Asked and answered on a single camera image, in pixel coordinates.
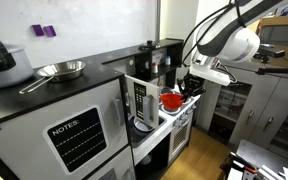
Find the microwave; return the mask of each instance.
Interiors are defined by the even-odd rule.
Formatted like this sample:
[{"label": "microwave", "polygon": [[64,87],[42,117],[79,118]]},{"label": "microwave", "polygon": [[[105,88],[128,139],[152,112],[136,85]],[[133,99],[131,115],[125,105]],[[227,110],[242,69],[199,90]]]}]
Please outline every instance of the microwave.
[{"label": "microwave", "polygon": [[131,115],[142,120],[146,125],[157,128],[160,87],[128,75],[125,75],[125,79]]}]

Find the toy kitchen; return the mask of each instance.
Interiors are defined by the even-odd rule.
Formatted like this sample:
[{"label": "toy kitchen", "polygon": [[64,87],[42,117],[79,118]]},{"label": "toy kitchen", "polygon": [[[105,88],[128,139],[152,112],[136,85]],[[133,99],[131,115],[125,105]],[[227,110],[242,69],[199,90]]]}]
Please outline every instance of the toy kitchen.
[{"label": "toy kitchen", "polygon": [[183,41],[146,45],[78,59],[80,77],[28,94],[36,74],[0,89],[0,176],[160,179],[189,143],[199,96],[166,107],[161,96],[180,96]]}]

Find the frying pan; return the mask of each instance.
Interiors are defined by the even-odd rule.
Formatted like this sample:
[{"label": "frying pan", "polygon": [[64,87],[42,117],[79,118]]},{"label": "frying pan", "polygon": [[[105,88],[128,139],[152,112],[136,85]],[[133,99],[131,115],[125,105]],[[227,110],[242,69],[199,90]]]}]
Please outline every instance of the frying pan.
[{"label": "frying pan", "polygon": [[85,66],[86,63],[82,61],[68,61],[45,66],[36,72],[36,74],[42,76],[43,78],[22,89],[19,91],[19,93],[30,93],[49,81],[63,82],[77,78],[82,75]]}]

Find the white wall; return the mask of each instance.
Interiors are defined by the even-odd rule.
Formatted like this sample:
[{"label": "white wall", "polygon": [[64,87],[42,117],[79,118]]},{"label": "white wall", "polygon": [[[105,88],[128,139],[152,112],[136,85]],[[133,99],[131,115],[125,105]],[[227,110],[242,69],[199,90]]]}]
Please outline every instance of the white wall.
[{"label": "white wall", "polygon": [[[195,25],[228,2],[229,0],[162,0],[161,38],[172,37],[185,40]],[[195,44],[195,35],[188,41],[183,58],[194,45],[193,43]],[[189,64],[190,59],[191,56],[185,61],[186,64]],[[187,70],[187,68],[178,69],[177,77],[183,77]]]},{"label": "white wall", "polygon": [[[155,39],[152,0],[0,0],[0,40],[21,44],[40,67]],[[31,25],[53,25],[36,37]]]}]

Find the gray cabinet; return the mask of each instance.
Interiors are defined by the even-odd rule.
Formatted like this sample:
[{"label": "gray cabinet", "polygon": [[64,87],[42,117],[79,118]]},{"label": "gray cabinet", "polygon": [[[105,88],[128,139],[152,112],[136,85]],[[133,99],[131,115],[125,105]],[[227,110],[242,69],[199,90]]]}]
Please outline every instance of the gray cabinet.
[{"label": "gray cabinet", "polygon": [[229,86],[207,82],[197,125],[224,144],[248,139],[279,78],[229,68],[238,82]]},{"label": "gray cabinet", "polygon": [[288,159],[288,79],[280,79],[249,141]]}]

